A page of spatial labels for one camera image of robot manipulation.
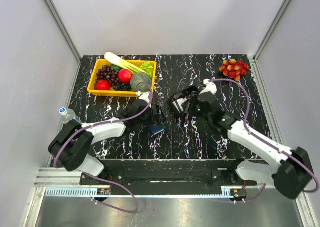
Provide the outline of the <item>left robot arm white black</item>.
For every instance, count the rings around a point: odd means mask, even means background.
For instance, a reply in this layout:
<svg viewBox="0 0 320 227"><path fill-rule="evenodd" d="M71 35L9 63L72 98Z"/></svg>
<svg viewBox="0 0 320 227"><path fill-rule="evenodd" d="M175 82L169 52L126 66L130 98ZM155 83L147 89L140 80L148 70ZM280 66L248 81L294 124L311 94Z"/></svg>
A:
<svg viewBox="0 0 320 227"><path fill-rule="evenodd" d="M48 146L55 157L55 166L69 172L91 175L98 185L107 182L109 173L98 158L89 155L91 145L107 139L122 137L130 128L147 126L153 135L165 130L166 117L160 105L149 105L148 99L136 99L116 117L96 123L69 121Z"/></svg>

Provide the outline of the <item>black card tray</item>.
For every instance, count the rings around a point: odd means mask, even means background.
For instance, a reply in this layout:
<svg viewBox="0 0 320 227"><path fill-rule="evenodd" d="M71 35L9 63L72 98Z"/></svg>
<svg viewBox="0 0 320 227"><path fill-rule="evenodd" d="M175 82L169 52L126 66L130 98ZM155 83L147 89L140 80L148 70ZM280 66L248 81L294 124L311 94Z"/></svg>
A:
<svg viewBox="0 0 320 227"><path fill-rule="evenodd" d="M187 115L191 108L192 99L200 93L199 89L193 85L180 92L173 94L167 104L175 117Z"/></svg>

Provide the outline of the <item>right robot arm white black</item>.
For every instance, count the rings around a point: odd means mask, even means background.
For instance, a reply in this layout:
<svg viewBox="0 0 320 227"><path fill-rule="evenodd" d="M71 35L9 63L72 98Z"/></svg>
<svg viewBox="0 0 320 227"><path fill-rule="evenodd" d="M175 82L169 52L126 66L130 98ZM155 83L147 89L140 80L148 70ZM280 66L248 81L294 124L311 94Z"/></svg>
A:
<svg viewBox="0 0 320 227"><path fill-rule="evenodd" d="M245 127L240 118L222 111L212 91L193 91L187 109L190 115L202 118L214 132L246 147L267 163L242 160L227 173L231 184L239 185L244 180L255 181L274 186L283 196L295 200L311 182L314 171L305 149L291 149L251 127Z"/></svg>

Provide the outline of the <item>blue card holder wallet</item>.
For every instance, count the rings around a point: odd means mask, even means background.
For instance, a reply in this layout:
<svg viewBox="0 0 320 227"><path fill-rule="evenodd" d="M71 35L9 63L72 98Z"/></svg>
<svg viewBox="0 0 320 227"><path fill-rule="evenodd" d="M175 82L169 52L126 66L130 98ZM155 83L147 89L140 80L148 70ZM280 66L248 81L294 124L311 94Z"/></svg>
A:
<svg viewBox="0 0 320 227"><path fill-rule="evenodd" d="M166 130L166 126L163 125L163 124L161 124L161 125L150 125L149 129L150 129L150 131L151 131L151 133L153 135L157 135L159 133L164 132Z"/></svg>

